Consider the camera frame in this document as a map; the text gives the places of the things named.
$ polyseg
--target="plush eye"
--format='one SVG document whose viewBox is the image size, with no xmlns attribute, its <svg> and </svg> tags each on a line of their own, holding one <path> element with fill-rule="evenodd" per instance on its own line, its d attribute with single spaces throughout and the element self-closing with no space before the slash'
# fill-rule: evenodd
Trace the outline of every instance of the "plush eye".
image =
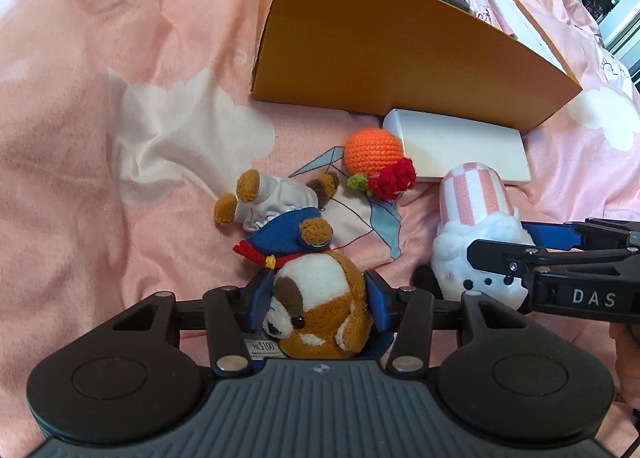
<svg viewBox="0 0 640 458">
<path fill-rule="evenodd" d="M 305 327 L 305 324 L 306 324 L 305 318 L 302 317 L 301 315 L 291 318 L 291 326 L 296 330 L 303 329 Z"/>
</svg>

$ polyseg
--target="light blue kite pattern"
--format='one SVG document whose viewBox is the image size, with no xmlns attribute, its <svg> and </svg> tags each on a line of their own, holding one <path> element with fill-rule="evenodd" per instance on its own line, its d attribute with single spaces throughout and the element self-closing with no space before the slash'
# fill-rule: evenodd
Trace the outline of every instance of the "light blue kite pattern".
<svg viewBox="0 0 640 458">
<path fill-rule="evenodd" d="M 334 146 L 334 148 L 328 149 L 322 155 L 316 157 L 313 161 L 294 171 L 290 175 L 290 177 L 297 177 L 299 175 L 303 175 L 304 173 L 309 173 L 310 171 L 315 171 L 316 169 L 321 168 L 324 168 L 325 171 L 338 171 L 339 173 L 347 177 L 347 175 L 344 174 L 343 170 L 335 165 L 337 162 L 342 160 L 343 156 L 344 148 L 342 146 Z M 394 260 L 399 258 L 401 255 L 401 219 L 395 202 L 389 203 L 386 201 L 377 200 L 373 197 L 367 197 L 364 193 L 362 194 L 362 199 L 366 199 L 369 201 L 369 206 L 371 209 L 370 228 L 375 231 L 380 239 L 389 247 L 391 258 Z M 350 209 L 347 205 L 342 204 L 341 202 L 338 203 Z M 358 218 L 365 225 L 369 226 L 369 222 L 366 219 L 362 218 L 359 215 Z"/>
</svg>

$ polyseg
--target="white fluffy fur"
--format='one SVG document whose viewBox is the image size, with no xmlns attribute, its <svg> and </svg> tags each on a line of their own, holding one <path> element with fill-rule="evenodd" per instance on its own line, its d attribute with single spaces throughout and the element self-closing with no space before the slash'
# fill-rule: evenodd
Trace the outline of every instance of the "white fluffy fur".
<svg viewBox="0 0 640 458">
<path fill-rule="evenodd" d="M 293 279 L 298 285 L 305 312 L 336 297 L 349 294 L 349 283 L 341 264 L 328 254 L 309 254 L 288 261 L 276 273 L 275 279 L 282 276 Z M 271 308 L 262 322 L 262 327 L 267 332 L 269 323 L 281 332 L 280 335 L 271 334 L 278 339 L 287 339 L 293 332 L 289 313 L 275 297 L 271 297 Z M 313 337 L 316 343 L 321 341 L 320 338 Z M 311 341 L 303 340 L 305 344 L 313 346 Z"/>
<path fill-rule="evenodd" d="M 300 340 L 308 346 L 322 346 L 324 341 L 312 333 L 301 333 Z"/>
<path fill-rule="evenodd" d="M 328 254 L 308 254 L 286 263 L 276 274 L 298 284 L 303 309 L 311 310 L 349 293 L 349 283 L 337 260 Z"/>
<path fill-rule="evenodd" d="M 355 305 L 351 303 L 351 306 L 349 307 L 349 313 L 353 313 L 354 308 Z M 335 333 L 335 342 L 338 344 L 338 346 L 340 346 L 340 349 L 344 351 L 348 351 L 347 345 L 344 343 L 344 329 L 347 328 L 349 320 L 350 316 L 347 316 L 347 319 L 344 320 L 344 322 L 338 328 L 338 331 Z"/>
<path fill-rule="evenodd" d="M 465 279 L 473 281 L 473 290 L 484 292 L 508 307 L 517 309 L 527 297 L 527 290 L 520 278 L 510 285 L 504 284 L 504 276 L 476 271 L 466 260 L 466 249 L 474 240 L 491 240 L 533 245 L 531 236 L 522 228 L 518 210 L 515 216 L 502 212 L 489 215 L 475 226 L 449 222 L 438 226 L 438 235 L 433 242 L 431 268 L 438 280 L 444 299 L 460 301 L 465 292 Z M 484 280 L 490 278 L 490 285 Z"/>
</svg>

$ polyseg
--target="orange box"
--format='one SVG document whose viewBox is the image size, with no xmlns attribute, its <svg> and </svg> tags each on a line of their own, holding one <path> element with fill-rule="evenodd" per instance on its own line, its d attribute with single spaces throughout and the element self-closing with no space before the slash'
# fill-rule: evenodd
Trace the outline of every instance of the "orange box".
<svg viewBox="0 0 640 458">
<path fill-rule="evenodd" d="M 491 0 L 518 39 L 440 0 L 271 0 L 255 99 L 386 115 L 394 108 L 522 133 L 581 91 L 517 0 Z"/>
</svg>

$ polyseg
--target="plush toy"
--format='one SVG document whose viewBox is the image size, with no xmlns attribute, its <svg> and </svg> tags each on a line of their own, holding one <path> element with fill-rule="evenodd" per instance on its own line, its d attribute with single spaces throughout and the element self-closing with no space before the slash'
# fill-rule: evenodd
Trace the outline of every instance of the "plush toy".
<svg viewBox="0 0 640 458">
<path fill-rule="evenodd" d="M 262 327 L 291 358 L 346 359 L 364 348 L 372 324 L 362 273 L 331 251 L 284 264 Z"/>
<path fill-rule="evenodd" d="M 415 183 L 414 163 L 404 156 L 400 141 L 386 130 L 366 128 L 344 145 L 347 186 L 379 200 L 393 201 Z"/>
<path fill-rule="evenodd" d="M 520 278 L 477 271 L 466 259 L 466 249 L 477 239 L 534 244 L 498 174 L 476 163 L 452 169 L 440 184 L 440 218 L 431 268 L 442 297 L 459 301 L 464 291 L 474 290 L 520 308 L 527 297 Z"/>
<path fill-rule="evenodd" d="M 236 194 L 214 206 L 218 225 L 241 223 L 249 236 L 234 247 L 245 258 L 270 269 L 314 251 L 326 251 L 334 234 L 320 208 L 338 188 L 335 173 L 324 173 L 306 185 L 292 178 L 271 177 L 255 169 L 236 183 Z"/>
</svg>

